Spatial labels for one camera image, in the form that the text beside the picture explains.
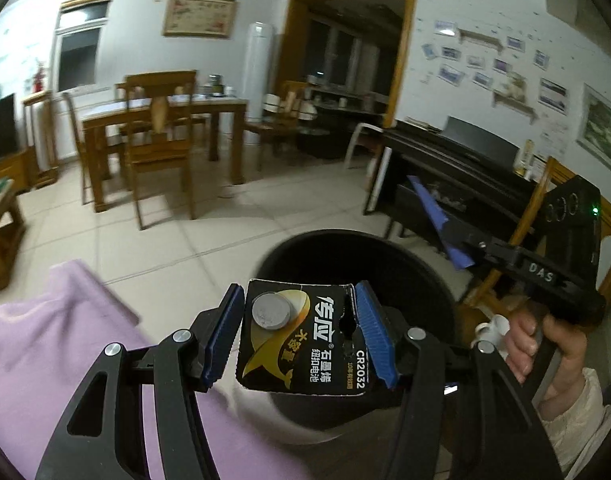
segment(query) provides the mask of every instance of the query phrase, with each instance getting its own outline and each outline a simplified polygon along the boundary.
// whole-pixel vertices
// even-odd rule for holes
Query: pink fabric
[[[34,300],[0,306],[0,447],[28,480],[104,346],[120,341],[130,350],[151,344],[135,328],[136,314],[82,262],[53,267],[46,290]],[[216,391],[197,399],[221,479],[310,478],[300,462],[229,415]],[[143,404],[150,475],[162,480],[152,387],[144,390]]]

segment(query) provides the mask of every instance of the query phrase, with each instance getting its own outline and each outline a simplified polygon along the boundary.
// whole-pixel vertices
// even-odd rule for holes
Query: piano
[[[530,201],[535,183],[513,172],[518,148],[504,139],[449,118],[443,131],[398,122],[384,133],[385,147],[364,214],[383,212],[443,250],[439,236],[421,205],[408,175],[416,175],[447,211],[509,240]],[[536,237],[524,246],[534,249]],[[472,269],[483,277],[489,267]]]

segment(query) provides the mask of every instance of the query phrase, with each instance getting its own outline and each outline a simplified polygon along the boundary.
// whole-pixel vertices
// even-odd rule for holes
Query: wooden door frame
[[[285,26],[281,44],[278,67],[274,88],[281,88],[286,80],[298,80],[307,38],[309,34],[310,20],[308,17],[308,3],[314,0],[290,0],[285,13]],[[390,88],[390,98],[387,112],[383,120],[384,127],[390,127],[394,123],[394,114],[401,94],[403,76],[408,62],[409,47],[411,41],[412,23],[417,0],[405,0],[405,15],[403,17],[403,30],[399,41],[394,77]]]

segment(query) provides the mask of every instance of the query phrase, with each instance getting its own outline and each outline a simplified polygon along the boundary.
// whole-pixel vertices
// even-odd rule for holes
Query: gold whale tail graphic
[[[272,334],[267,341],[256,349],[254,355],[245,365],[242,376],[245,377],[252,370],[256,370],[258,367],[263,366],[269,373],[274,375],[274,377],[281,379],[285,383],[287,389],[290,389],[290,384],[292,383],[292,370],[288,370],[285,374],[281,371],[278,366],[279,352],[281,352],[281,347],[287,338],[290,337],[290,334],[305,320],[309,312],[310,298],[307,298],[298,316],[291,320],[281,330]]]

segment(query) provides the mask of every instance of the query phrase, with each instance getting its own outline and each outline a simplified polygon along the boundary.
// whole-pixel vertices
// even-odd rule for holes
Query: coin cell battery
[[[275,292],[260,295],[252,304],[252,318],[265,330],[279,330],[290,321],[292,306]]]

